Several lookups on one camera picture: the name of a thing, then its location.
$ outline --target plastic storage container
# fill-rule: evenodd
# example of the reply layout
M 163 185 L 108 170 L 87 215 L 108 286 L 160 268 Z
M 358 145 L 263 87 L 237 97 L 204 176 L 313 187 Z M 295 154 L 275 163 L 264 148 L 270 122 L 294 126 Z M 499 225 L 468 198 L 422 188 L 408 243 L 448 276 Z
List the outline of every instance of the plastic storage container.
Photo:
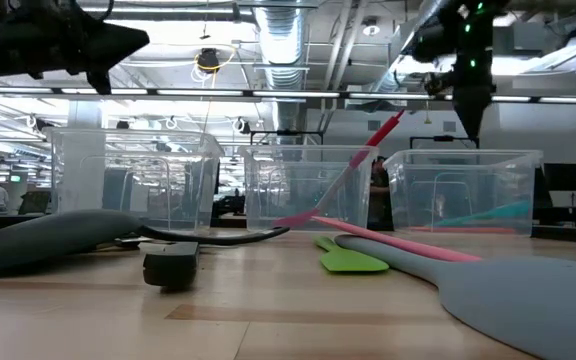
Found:
M 153 227 L 210 226 L 214 137 L 181 131 L 52 128 L 54 208 L 130 212 Z
M 406 150 L 384 167 L 396 230 L 530 235 L 540 151 Z
M 366 226 L 370 173 L 378 149 L 365 146 L 240 146 L 246 177 L 248 229 L 272 227 L 282 217 L 311 210 L 359 151 L 366 158 L 350 173 L 320 216 Z M 298 229 L 329 230 L 310 220 Z

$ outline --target gray silicone spatula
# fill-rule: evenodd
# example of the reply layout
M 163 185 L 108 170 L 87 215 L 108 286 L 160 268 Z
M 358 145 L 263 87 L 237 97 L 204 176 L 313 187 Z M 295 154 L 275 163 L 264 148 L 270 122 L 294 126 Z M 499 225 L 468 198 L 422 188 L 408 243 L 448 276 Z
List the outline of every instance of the gray silicone spatula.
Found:
M 435 284 L 448 312 L 491 338 L 544 359 L 576 360 L 576 261 L 444 262 L 354 236 L 335 242 Z

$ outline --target pink spatula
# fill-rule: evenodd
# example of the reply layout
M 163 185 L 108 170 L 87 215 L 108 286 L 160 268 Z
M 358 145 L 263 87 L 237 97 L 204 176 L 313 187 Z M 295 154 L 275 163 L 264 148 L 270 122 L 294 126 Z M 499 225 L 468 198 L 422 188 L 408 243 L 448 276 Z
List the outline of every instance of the pink spatula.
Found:
M 391 117 L 386 121 L 385 124 L 377 130 L 377 132 L 366 142 L 366 146 L 377 146 L 379 143 L 394 129 L 397 125 L 399 125 L 399 119 L 404 114 L 404 111 L 401 110 L 397 115 Z M 303 212 L 301 214 L 288 216 L 282 219 L 275 220 L 273 222 L 273 226 L 277 227 L 298 227 L 302 226 L 303 224 L 307 223 L 313 216 L 319 214 L 322 208 L 326 207 L 330 200 L 335 196 L 339 188 L 346 182 L 346 180 L 350 177 L 353 171 L 357 169 L 359 164 L 361 164 L 366 156 L 370 153 L 369 150 L 361 150 L 348 163 L 348 166 L 344 169 L 344 171 L 335 179 L 335 182 L 328 188 L 324 196 L 321 197 L 317 205 L 309 211 Z
M 480 261 L 481 258 L 473 255 L 468 255 L 464 253 L 460 253 L 457 251 L 452 251 L 448 249 L 443 249 L 440 247 L 420 244 L 414 241 L 408 241 L 404 239 L 399 239 L 396 237 L 380 234 L 378 232 L 364 229 L 359 226 L 355 226 L 352 224 L 345 223 L 343 221 L 339 221 L 337 219 L 330 219 L 324 217 L 313 217 L 314 220 L 330 225 L 334 228 L 337 228 L 341 231 L 349 232 L 353 235 L 357 235 L 366 239 L 375 240 L 383 244 L 387 244 L 390 246 L 394 246 L 401 250 L 408 251 L 410 253 L 425 256 L 431 259 L 437 260 L 444 260 L 444 261 L 460 261 L 460 262 L 469 262 L 469 261 Z

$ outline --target green spatula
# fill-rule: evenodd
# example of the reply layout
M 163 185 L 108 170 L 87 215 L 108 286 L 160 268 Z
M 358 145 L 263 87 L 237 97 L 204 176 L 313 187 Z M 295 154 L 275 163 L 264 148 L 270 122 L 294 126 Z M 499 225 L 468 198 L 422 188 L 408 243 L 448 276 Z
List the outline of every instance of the green spatula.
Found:
M 343 249 L 325 236 L 316 236 L 315 244 L 328 251 L 320 260 L 331 272 L 376 272 L 389 268 L 385 262 L 357 251 Z

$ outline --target desk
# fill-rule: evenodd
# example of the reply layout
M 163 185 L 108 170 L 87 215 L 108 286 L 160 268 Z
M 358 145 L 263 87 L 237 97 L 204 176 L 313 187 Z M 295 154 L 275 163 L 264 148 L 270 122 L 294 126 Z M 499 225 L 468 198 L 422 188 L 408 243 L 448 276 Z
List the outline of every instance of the desk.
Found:
M 484 257 L 576 260 L 576 243 L 561 241 L 408 238 Z M 532 359 L 453 319 L 423 281 L 327 274 L 306 233 L 202 252 L 188 293 L 144 284 L 137 251 L 0 279 L 0 360 Z

